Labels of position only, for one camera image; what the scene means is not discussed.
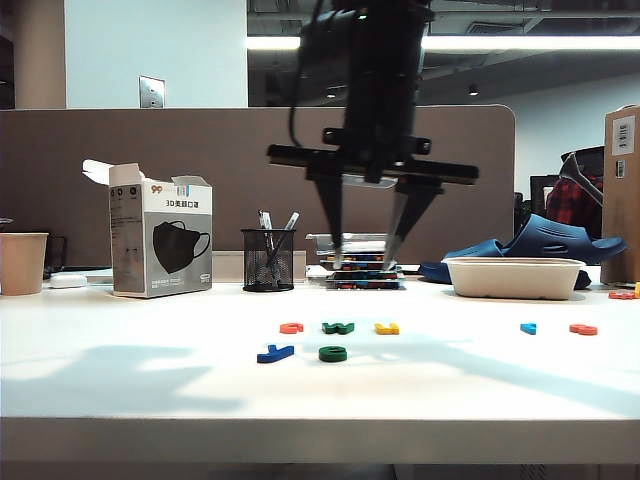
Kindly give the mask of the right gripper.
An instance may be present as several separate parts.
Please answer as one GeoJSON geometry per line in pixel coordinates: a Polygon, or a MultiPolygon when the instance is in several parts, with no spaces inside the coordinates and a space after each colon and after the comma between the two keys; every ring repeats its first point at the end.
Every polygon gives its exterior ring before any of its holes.
{"type": "Polygon", "coordinates": [[[349,91],[343,126],[327,127],[322,142],[331,148],[272,144],[267,149],[274,165],[301,167],[313,180],[323,206],[334,246],[334,268],[343,261],[342,181],[356,176],[366,185],[384,178],[397,182],[391,222],[386,235],[383,268],[388,270],[406,237],[444,192],[442,184],[472,185],[479,178],[473,165],[420,159],[432,142],[413,134],[414,85],[396,84],[383,96],[365,97],[364,87],[349,91]]]}

